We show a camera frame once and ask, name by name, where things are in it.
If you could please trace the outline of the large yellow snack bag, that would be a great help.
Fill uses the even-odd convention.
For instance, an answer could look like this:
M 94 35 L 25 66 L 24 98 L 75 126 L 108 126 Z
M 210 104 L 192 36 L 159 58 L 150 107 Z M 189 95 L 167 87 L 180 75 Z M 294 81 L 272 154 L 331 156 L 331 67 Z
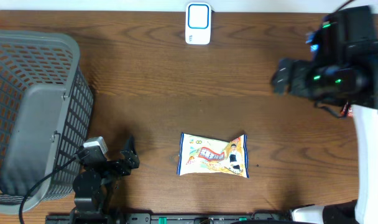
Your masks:
M 181 133 L 177 175 L 224 173 L 249 177 L 247 135 L 226 142 Z

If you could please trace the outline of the red chocolate bar wrapper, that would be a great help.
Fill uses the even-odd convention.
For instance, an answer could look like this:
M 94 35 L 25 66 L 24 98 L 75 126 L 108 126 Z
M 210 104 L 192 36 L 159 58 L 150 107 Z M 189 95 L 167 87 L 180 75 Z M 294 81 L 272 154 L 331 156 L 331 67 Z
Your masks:
M 341 115 L 345 118 L 345 117 L 353 117 L 353 110 L 352 110 L 352 106 L 350 103 L 346 103 L 342 110 L 341 110 Z

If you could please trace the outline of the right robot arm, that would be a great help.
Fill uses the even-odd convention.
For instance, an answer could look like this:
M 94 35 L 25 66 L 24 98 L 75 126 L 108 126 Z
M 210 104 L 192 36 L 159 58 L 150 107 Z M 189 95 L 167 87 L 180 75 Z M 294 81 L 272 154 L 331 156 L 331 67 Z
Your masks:
M 356 128 L 359 193 L 355 201 L 307 205 L 294 223 L 378 223 L 378 36 L 369 6 L 341 6 L 308 37 L 311 61 L 284 58 L 272 77 L 274 92 L 306 98 Z

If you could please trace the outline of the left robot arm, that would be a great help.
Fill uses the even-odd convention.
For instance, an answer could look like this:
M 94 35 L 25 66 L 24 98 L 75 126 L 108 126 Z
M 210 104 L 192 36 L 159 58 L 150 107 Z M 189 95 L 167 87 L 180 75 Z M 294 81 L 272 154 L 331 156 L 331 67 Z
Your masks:
M 70 213 L 71 223 L 125 223 L 124 215 L 109 203 L 116 182 L 131 174 L 140 165 L 134 137 L 130 136 L 120 154 L 122 159 L 109 161 L 108 147 L 103 137 L 90 138 L 80 147 L 76 158 L 84 171 L 73 181 L 75 208 Z

